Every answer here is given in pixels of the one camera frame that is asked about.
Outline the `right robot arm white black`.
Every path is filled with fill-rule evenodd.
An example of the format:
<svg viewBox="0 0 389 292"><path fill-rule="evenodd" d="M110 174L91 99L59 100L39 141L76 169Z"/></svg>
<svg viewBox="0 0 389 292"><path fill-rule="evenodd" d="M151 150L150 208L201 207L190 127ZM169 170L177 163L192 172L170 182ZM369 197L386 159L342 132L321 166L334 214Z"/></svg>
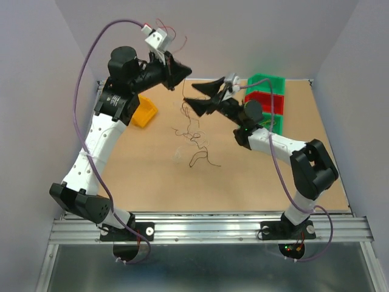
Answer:
<svg viewBox="0 0 389 292"><path fill-rule="evenodd" d="M288 197L291 203L281 216L280 232L294 237L313 213L320 195L339 178L324 144L317 139L310 142L289 139L275 134L271 127L262 126L264 116L260 102L239 103L234 98L243 89L237 76L195 83L192 87L206 96L205 99L184 99L197 116L219 112L237 124L233 133L238 145L271 155L274 164L283 161L291 167L296 193Z"/></svg>

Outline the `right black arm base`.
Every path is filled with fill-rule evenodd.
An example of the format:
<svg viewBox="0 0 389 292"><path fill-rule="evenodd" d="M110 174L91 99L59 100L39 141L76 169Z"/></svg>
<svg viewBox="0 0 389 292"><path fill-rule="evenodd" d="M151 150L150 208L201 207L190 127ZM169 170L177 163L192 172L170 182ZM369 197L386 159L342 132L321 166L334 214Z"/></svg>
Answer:
<svg viewBox="0 0 389 292"><path fill-rule="evenodd" d="M286 221L263 221L257 232L259 240L313 240L316 239L315 229L312 221L305 221L297 226Z"/></svg>

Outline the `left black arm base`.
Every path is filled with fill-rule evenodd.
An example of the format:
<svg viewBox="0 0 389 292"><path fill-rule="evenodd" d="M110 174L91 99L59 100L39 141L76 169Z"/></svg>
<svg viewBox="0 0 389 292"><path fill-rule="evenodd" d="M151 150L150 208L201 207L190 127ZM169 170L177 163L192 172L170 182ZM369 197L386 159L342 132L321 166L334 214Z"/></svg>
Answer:
<svg viewBox="0 0 389 292"><path fill-rule="evenodd" d="M98 227L101 242L136 242L138 237L127 229L117 229L103 224ZM154 240L155 224L153 222L137 222L135 231L144 236L149 242Z"/></svg>

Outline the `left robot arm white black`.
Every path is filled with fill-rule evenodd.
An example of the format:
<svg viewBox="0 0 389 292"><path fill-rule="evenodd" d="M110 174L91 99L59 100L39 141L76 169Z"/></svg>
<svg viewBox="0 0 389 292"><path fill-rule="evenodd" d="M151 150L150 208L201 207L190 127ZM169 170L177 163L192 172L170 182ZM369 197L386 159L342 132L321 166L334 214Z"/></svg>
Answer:
<svg viewBox="0 0 389 292"><path fill-rule="evenodd" d="M107 225L121 239L135 234L135 216L114 207L111 196L98 194L101 174L113 148L140 105L139 94L162 84L174 90L192 70L166 51L158 58L149 53L140 61L136 50L122 46L111 52L109 77L94 108L91 127L73 167L61 183L50 187L51 197L67 212L97 225Z"/></svg>

